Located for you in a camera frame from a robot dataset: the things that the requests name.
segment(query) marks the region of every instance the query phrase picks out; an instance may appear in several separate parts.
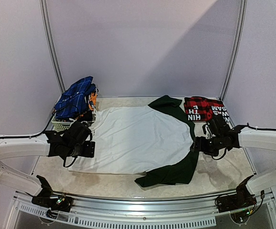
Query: metal corner post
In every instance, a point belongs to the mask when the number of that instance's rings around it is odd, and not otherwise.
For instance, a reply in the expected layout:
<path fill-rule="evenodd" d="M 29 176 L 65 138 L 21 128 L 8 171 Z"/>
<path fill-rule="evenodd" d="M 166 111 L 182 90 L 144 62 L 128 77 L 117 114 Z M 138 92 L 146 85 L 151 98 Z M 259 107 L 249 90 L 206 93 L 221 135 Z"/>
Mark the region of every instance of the metal corner post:
<path fill-rule="evenodd" d="M 40 6 L 41 6 L 43 26 L 44 26 L 44 30 L 45 30 L 45 34 L 46 34 L 46 38 L 47 38 L 47 42 L 48 42 L 48 47 L 49 47 L 49 52 L 50 52 L 53 68 L 55 71 L 58 86 L 60 88 L 61 93 L 63 93 L 63 92 L 65 92 L 65 85 L 63 83 L 61 71 L 60 71 L 60 68 L 58 65 L 57 56 L 56 56 L 56 52 L 55 52 L 55 48 L 54 48 L 46 0 L 40 0 Z"/>
<path fill-rule="evenodd" d="M 222 101 L 225 100 L 227 90 L 228 90 L 228 87 L 230 84 L 232 72 L 233 72 L 233 69 L 235 66 L 235 61 L 236 61 L 238 48 L 239 48 L 239 44 L 240 44 L 240 39 L 242 36 L 242 31 L 243 31 L 243 26 L 244 26 L 246 6 L 247 6 L 247 0 L 241 0 L 241 6 L 240 6 L 239 14 L 238 14 L 237 27 L 236 27 L 235 38 L 234 38 L 234 43 L 233 43 L 232 55 L 231 55 L 231 59 L 229 62 L 224 86 L 223 86 L 223 89 L 222 89 L 222 91 L 220 93 L 220 97 L 219 97 Z"/>

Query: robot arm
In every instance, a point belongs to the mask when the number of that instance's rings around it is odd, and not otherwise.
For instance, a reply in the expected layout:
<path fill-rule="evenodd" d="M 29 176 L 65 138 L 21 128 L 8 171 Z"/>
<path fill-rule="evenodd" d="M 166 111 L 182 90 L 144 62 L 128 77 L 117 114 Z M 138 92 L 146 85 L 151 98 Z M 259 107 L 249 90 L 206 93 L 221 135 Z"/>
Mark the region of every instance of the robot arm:
<path fill-rule="evenodd" d="M 33 196 L 32 203 L 36 205 L 69 212 L 71 197 L 55 195 L 45 178 L 24 174 L 1 160 L 20 156 L 60 156 L 65 166 L 68 157 L 74 160 L 78 156 L 94 157 L 95 143 L 91 140 L 90 129 L 79 122 L 74 122 L 63 132 L 45 131 L 32 136 L 0 135 L 0 184 L 28 193 Z"/>
<path fill-rule="evenodd" d="M 214 116 L 203 126 L 207 137 L 196 137 L 192 150 L 201 151 L 212 157 L 218 156 L 220 149 L 231 150 L 233 147 L 255 147 L 276 151 L 276 129 L 258 129 L 249 125 L 237 125 L 233 129 L 221 115 Z M 217 199 L 218 209 L 223 211 L 247 207 L 256 202 L 255 194 L 276 185 L 276 169 L 246 178 L 231 197 Z"/>

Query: white fabric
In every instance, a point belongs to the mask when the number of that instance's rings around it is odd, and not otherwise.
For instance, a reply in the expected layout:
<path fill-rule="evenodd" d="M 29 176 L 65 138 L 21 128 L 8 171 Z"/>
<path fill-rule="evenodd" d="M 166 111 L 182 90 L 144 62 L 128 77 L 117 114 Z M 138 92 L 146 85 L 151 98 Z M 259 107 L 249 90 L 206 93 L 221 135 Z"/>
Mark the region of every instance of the white fabric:
<path fill-rule="evenodd" d="M 181 161 L 193 142 L 187 124 L 149 106 L 97 112 L 90 129 L 94 158 L 78 157 L 70 171 L 143 173 Z"/>

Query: white plastic basket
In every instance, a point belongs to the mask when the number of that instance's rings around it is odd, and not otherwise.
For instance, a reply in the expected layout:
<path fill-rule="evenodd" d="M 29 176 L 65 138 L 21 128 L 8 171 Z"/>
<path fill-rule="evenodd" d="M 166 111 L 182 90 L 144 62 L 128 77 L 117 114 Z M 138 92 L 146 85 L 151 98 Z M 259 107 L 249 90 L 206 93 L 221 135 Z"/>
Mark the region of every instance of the white plastic basket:
<path fill-rule="evenodd" d="M 62 131 L 69 129 L 72 122 L 59 122 L 56 121 L 55 117 L 52 118 L 51 123 L 54 126 L 54 130 L 56 131 Z"/>

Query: clothing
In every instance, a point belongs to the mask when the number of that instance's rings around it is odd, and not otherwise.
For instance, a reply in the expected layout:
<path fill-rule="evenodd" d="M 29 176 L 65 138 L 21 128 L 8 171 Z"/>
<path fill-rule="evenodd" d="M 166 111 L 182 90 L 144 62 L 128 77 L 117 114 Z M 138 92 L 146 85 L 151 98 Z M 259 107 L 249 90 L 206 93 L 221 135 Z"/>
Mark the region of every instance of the clothing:
<path fill-rule="evenodd" d="M 85 97 L 96 89 L 95 85 L 92 84 L 92 79 L 92 76 L 80 79 L 61 95 L 54 107 L 57 111 L 55 119 L 69 120 L 69 118 L 76 118 L 89 109 Z"/>
<path fill-rule="evenodd" d="M 212 119 L 213 115 L 221 114 L 226 122 L 230 121 L 227 109 L 220 100 L 194 96 L 186 97 L 184 101 L 184 109 L 188 120 L 207 122 Z"/>
<path fill-rule="evenodd" d="M 96 121 L 90 127 L 95 156 L 79 157 L 69 170 L 113 174 L 146 172 L 146 176 L 135 180 L 142 187 L 189 183 L 198 152 L 188 153 L 193 143 L 194 124 L 187 121 L 180 104 L 181 100 L 163 96 L 149 106 L 97 112 Z"/>

